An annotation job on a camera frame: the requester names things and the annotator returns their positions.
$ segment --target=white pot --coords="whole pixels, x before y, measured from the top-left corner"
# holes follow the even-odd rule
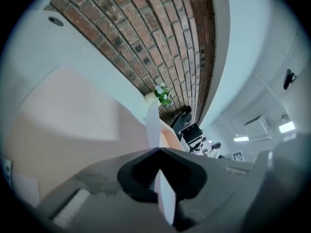
[[[146,94],[145,100],[146,100],[147,104],[151,104],[154,100],[157,100],[157,106],[159,107],[161,105],[161,102],[156,97],[154,92],[150,92],[150,93]]]

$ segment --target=green plant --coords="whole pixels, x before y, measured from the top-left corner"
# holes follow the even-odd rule
[[[155,96],[159,99],[163,106],[169,106],[173,103],[170,96],[170,90],[166,87],[165,83],[161,83],[155,87]]]

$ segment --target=ceiling light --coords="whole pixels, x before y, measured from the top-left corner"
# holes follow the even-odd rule
[[[238,137],[238,138],[234,138],[235,142],[245,142],[245,141],[249,141],[249,138],[247,136],[244,137]]]
[[[279,126],[278,128],[280,129],[281,133],[285,133],[285,132],[292,131],[292,130],[296,129],[296,127],[292,121],[285,123],[285,124]]]

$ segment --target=brick wall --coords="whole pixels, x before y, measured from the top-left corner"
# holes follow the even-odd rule
[[[142,94],[165,82],[173,105],[159,107],[171,124],[187,105],[197,122],[214,61],[212,0],[51,0]]]

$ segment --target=fluorescent light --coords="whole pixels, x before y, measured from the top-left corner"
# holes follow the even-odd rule
[[[288,132],[288,131],[296,129],[296,127],[295,127],[295,125],[294,125],[294,123],[292,121],[288,122],[288,123],[285,123],[285,124],[279,126],[278,128],[280,129],[281,133],[285,133],[285,132]]]
[[[249,138],[247,136],[244,137],[238,137],[238,138],[234,138],[235,142],[245,142],[245,141],[249,141]]]

